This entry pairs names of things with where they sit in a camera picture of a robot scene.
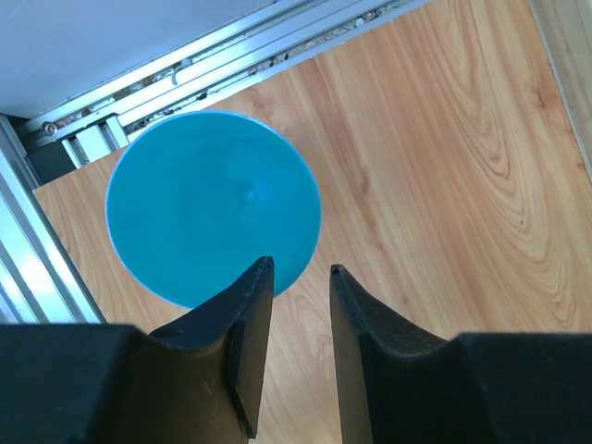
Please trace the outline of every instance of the blue plate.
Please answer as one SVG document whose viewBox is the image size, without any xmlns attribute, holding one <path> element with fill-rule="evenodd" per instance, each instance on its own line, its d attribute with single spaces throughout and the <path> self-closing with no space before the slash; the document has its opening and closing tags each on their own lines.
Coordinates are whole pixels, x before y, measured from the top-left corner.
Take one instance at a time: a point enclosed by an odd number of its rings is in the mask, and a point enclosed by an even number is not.
<svg viewBox="0 0 592 444">
<path fill-rule="evenodd" d="M 121 156 L 106 224 L 119 259 L 144 287 L 193 308 L 273 256 L 274 293 L 315 251 L 321 200 L 299 153 L 252 118 L 202 111 L 148 129 Z"/>
</svg>

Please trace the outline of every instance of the bolt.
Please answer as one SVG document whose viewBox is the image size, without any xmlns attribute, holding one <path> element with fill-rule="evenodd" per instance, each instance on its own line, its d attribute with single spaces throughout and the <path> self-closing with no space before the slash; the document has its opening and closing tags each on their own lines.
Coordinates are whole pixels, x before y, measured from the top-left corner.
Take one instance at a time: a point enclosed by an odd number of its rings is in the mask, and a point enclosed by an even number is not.
<svg viewBox="0 0 592 444">
<path fill-rule="evenodd" d="M 48 135 L 53 136 L 57 132 L 57 125 L 53 122 L 44 122 L 41 129 Z"/>
</svg>

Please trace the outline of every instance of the table top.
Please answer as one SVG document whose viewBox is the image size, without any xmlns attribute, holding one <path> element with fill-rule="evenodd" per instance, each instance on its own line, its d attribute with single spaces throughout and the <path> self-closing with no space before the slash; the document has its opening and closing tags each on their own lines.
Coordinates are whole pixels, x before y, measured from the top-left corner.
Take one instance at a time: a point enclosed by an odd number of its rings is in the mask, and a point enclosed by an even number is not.
<svg viewBox="0 0 592 444">
<path fill-rule="evenodd" d="M 314 259 L 274 301 L 257 442 L 340 442 L 331 264 L 444 338 L 592 329 L 592 186 L 527 0 L 434 0 L 215 108 L 284 134 L 323 198 Z M 36 196 L 106 318 L 149 330 L 184 311 L 111 248 L 120 154 Z"/>
</svg>

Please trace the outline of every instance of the wooden table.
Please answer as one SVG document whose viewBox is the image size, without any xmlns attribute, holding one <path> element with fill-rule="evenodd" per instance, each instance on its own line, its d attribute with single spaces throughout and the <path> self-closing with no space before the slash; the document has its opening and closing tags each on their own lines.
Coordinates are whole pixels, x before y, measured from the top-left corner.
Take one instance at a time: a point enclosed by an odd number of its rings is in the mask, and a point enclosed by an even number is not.
<svg viewBox="0 0 592 444">
<path fill-rule="evenodd" d="M 274 302 L 257 442 L 340 442 L 331 264 L 444 338 L 591 329 L 592 187 L 527 0 L 434 0 L 216 108 L 283 133 L 323 196 L 314 260 Z M 37 198 L 107 319 L 149 330 L 182 310 L 109 244 L 119 155 Z"/>
</svg>

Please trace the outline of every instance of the white panel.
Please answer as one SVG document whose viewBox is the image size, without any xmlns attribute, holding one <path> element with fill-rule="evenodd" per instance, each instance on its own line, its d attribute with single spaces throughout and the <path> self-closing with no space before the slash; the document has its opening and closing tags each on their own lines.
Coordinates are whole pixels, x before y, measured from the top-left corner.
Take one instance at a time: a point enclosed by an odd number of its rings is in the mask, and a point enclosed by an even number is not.
<svg viewBox="0 0 592 444">
<path fill-rule="evenodd" d="M 34 117 L 271 0 L 1 0 L 0 113 Z"/>
</svg>

